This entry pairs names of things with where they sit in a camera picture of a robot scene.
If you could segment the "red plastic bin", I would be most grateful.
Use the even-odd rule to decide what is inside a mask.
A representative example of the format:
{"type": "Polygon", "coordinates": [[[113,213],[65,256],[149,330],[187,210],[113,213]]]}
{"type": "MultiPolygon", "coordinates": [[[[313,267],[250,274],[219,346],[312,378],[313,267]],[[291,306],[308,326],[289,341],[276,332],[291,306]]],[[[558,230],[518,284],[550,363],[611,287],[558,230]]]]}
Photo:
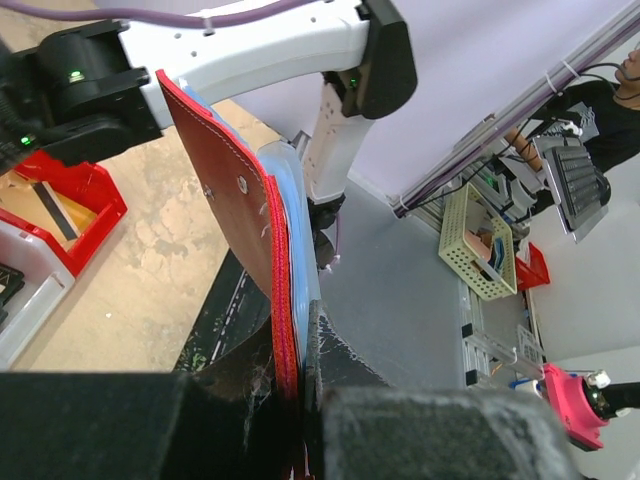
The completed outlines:
{"type": "Polygon", "coordinates": [[[127,213],[109,172],[38,151],[1,176],[1,220],[43,240],[78,276],[127,213]]]}

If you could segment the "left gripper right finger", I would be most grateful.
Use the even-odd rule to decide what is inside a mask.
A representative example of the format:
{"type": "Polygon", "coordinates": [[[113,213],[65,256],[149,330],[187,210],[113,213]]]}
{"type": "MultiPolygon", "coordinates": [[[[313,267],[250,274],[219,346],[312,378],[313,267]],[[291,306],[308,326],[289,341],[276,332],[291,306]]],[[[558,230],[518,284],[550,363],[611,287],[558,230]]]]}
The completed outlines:
{"type": "Polygon", "coordinates": [[[508,389],[392,387],[310,304],[305,441],[316,479],[577,479],[559,421],[508,389]]]}

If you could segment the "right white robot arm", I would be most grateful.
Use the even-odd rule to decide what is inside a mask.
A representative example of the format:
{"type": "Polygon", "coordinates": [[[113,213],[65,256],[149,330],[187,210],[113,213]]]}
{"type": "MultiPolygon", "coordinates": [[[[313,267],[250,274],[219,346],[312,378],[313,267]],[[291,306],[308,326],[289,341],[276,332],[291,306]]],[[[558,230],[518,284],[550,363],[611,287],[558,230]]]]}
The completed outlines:
{"type": "Polygon", "coordinates": [[[158,138],[177,124],[163,77],[209,105],[320,74],[303,171],[308,199],[330,204],[373,123],[417,87],[408,24],[390,1],[249,1],[190,15],[3,8],[64,23],[32,49],[1,51],[3,170],[38,149],[75,165],[158,138]]]}

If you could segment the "red leather card holder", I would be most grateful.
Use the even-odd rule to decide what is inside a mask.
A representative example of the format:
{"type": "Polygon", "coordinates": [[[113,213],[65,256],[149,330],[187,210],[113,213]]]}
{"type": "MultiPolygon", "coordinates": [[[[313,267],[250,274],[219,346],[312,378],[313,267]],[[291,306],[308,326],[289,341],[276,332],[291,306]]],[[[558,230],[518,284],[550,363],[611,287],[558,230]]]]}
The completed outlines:
{"type": "Polygon", "coordinates": [[[208,203],[236,258],[271,302],[276,383],[302,394],[311,304],[320,296],[309,213],[293,148],[248,143],[185,82],[156,77],[208,203]]]}

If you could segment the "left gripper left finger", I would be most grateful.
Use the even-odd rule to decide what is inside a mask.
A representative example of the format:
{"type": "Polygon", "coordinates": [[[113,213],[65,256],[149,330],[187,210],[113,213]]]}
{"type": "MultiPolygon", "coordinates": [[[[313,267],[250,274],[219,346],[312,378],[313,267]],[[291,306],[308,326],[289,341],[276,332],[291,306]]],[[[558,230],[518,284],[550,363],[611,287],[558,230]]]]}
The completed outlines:
{"type": "Polygon", "coordinates": [[[282,420],[261,329],[203,371],[5,373],[5,479],[277,479],[282,420]]]}

